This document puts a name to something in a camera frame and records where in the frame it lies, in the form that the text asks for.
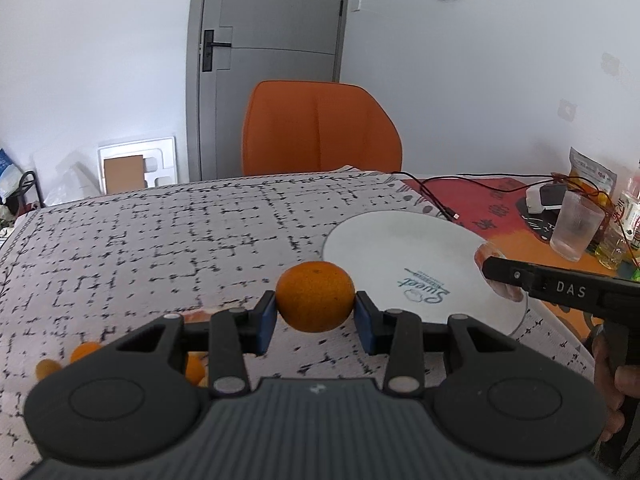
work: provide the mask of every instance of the door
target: door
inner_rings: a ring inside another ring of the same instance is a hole
[[[341,7],[341,0],[204,0],[198,85],[203,180],[241,175],[244,112],[260,81],[332,80]]]

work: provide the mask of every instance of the round plate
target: round plate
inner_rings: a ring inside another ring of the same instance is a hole
[[[380,310],[402,308],[423,321],[467,314],[510,335],[527,302],[496,294],[476,266],[484,240],[465,228],[420,213],[376,211],[336,226],[322,259],[346,270]]]

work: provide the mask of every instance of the wall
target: wall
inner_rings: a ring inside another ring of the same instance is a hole
[[[190,0],[0,0],[0,142],[43,191],[97,148],[175,136],[184,118]]]
[[[355,1],[341,80],[389,113],[406,170],[562,171],[571,145],[636,167],[640,0]]]

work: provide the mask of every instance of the plastic cup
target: plastic cup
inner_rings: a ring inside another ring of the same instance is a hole
[[[577,262],[604,219],[604,211],[588,198],[567,191],[549,244],[570,262]]]

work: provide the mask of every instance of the brown cardboard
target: brown cardboard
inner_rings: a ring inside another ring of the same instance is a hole
[[[142,155],[106,158],[104,181],[107,195],[145,189],[145,163]]]

